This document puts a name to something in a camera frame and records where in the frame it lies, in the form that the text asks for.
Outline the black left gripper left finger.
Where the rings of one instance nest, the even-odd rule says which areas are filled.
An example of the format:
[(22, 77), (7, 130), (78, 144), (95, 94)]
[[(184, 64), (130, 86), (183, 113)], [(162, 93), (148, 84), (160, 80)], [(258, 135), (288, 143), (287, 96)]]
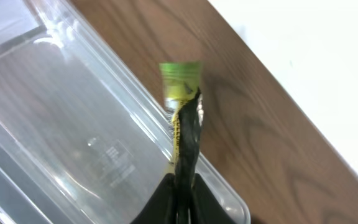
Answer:
[(174, 224), (176, 222), (176, 196), (174, 174), (166, 174), (142, 211), (131, 224)]

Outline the yellow wrapper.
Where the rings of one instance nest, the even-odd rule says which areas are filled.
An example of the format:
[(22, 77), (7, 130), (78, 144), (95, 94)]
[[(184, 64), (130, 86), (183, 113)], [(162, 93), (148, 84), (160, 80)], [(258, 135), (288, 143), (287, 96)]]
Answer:
[(180, 122), (179, 110), (196, 95), (200, 85), (201, 62), (165, 62), (159, 65), (163, 78), (164, 105), (168, 130), (173, 142), (170, 172), (175, 172), (179, 157)]

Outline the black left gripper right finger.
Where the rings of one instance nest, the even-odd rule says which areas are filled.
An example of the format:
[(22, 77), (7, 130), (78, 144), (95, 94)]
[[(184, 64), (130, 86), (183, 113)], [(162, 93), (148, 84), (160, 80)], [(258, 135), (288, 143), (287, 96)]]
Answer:
[(235, 224), (199, 174), (191, 187), (190, 220), (191, 224)]

